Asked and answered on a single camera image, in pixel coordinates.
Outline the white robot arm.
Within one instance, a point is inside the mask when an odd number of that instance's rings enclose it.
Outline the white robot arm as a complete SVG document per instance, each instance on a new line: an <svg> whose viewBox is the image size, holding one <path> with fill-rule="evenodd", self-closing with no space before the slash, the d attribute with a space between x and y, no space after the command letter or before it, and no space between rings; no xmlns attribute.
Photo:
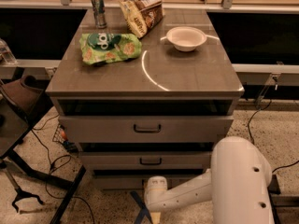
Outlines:
<svg viewBox="0 0 299 224"><path fill-rule="evenodd" d="M144 199L151 212L211 201L214 224L275 224L268 187L272 170L250 141L225 137L214 147L210 169L172 189L162 176L149 179Z"/></svg>

